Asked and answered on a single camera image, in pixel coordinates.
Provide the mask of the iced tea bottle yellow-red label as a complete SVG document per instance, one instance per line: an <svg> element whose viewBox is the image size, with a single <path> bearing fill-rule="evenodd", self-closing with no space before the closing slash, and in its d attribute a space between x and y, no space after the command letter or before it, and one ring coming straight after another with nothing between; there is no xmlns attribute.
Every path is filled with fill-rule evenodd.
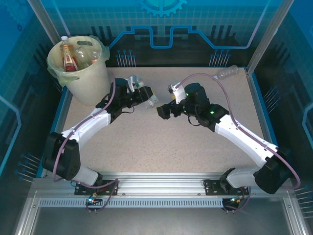
<svg viewBox="0 0 313 235"><path fill-rule="evenodd" d="M63 65L66 72L78 71L76 58L74 55L74 47L69 42L68 36L61 37L62 43L60 46L61 53L63 54Z"/></svg>

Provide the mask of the black base plate right arm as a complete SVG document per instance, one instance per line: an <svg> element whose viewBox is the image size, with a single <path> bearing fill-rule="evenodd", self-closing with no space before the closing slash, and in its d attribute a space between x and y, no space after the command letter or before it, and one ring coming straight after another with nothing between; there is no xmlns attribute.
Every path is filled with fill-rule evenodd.
<svg viewBox="0 0 313 235"><path fill-rule="evenodd" d="M206 179L203 181L203 186L207 196L246 196L249 194L247 188L234 188L228 182L221 182L220 180Z"/></svg>

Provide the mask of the black base plate left arm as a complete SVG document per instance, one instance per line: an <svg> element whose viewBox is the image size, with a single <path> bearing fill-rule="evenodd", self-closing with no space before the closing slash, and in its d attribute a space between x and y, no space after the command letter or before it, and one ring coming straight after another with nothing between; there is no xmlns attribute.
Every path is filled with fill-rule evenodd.
<svg viewBox="0 0 313 235"><path fill-rule="evenodd" d="M114 185L115 185L115 182L111 183L111 181L112 180L103 180L103 179L97 180L96 183L94 184L94 186L102 186L102 185L109 184L106 187L97 188L97 189L88 188L88 187L85 187L81 184L76 184L74 194L80 195L80 196L82 196L82 195L83 196L91 196L93 193L96 193L97 196L109 196L113 190Z"/></svg>

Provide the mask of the beige plastic bin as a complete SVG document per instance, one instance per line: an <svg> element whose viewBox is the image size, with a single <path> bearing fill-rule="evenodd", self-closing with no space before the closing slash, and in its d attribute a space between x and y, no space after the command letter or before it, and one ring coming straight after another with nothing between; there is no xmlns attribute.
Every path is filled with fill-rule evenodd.
<svg viewBox="0 0 313 235"><path fill-rule="evenodd" d="M108 75L97 81L79 79L66 86L73 96L82 104L94 106L110 91L111 80Z"/></svg>

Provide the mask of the translucent green bin bag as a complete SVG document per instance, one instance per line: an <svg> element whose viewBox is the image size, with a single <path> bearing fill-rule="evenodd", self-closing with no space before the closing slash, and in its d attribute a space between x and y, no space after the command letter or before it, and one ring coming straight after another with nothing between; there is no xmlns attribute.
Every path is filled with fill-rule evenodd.
<svg viewBox="0 0 313 235"><path fill-rule="evenodd" d="M89 67L83 70L78 69L78 71L66 72L63 65L63 54L60 50L61 40L50 50L46 59L48 71L53 77L58 79L61 86L66 86L79 79L97 81L107 76L106 61L110 58L108 46L105 46L99 38L95 36L73 36L68 37L68 40L74 47L74 55L75 50L83 46L88 52L90 61L95 57L97 57L98 60L94 64L91 63Z"/></svg>

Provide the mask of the clear crushed bottle white cap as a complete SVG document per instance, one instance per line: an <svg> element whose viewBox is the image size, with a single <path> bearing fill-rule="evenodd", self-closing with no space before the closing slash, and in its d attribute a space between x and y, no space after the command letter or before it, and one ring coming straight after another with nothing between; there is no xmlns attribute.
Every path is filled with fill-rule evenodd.
<svg viewBox="0 0 313 235"><path fill-rule="evenodd" d="M219 70L213 77L217 80L224 80L236 75L239 72L239 68L236 65L232 65L227 68Z"/></svg>

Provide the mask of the small LED circuit board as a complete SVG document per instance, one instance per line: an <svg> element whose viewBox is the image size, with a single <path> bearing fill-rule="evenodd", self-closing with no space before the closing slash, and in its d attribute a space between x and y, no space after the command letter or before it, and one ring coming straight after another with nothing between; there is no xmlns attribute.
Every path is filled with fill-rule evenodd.
<svg viewBox="0 0 313 235"><path fill-rule="evenodd" d="M237 210L239 208L239 204L244 200L244 198L244 195L225 198L223 199L223 207L227 210Z"/></svg>
<svg viewBox="0 0 313 235"><path fill-rule="evenodd" d="M86 200L86 207L90 206L100 206L103 202L102 199L97 198L98 194L95 192L93 193L87 200Z"/></svg>

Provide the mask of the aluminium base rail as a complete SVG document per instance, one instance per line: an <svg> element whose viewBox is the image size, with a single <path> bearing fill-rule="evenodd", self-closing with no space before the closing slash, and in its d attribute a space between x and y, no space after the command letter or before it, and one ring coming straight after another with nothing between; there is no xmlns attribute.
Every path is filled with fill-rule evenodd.
<svg viewBox="0 0 313 235"><path fill-rule="evenodd" d="M218 173L105 172L105 180L119 180L117 198L204 198L203 181L218 180ZM70 182L52 181L51 175L33 180L29 197L74 197Z"/></svg>

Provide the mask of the aluminium frame post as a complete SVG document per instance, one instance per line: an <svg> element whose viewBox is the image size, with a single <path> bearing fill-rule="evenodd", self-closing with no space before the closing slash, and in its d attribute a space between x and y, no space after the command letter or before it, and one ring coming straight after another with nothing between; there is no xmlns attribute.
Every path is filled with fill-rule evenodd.
<svg viewBox="0 0 313 235"><path fill-rule="evenodd" d="M256 69L257 65L262 59L262 56L266 52L268 46L270 45L273 37L277 33L281 23L283 22L285 16L287 15L290 7L292 6L294 0L282 0L279 7L277 8L271 22L269 23L260 43L258 44L248 66L247 75L252 76L252 73Z"/></svg>
<svg viewBox="0 0 313 235"><path fill-rule="evenodd" d="M34 11L36 17L44 28L46 34L48 35L50 41L56 45L60 42L61 37L57 32L49 14L47 13L41 0L27 0L32 10Z"/></svg>

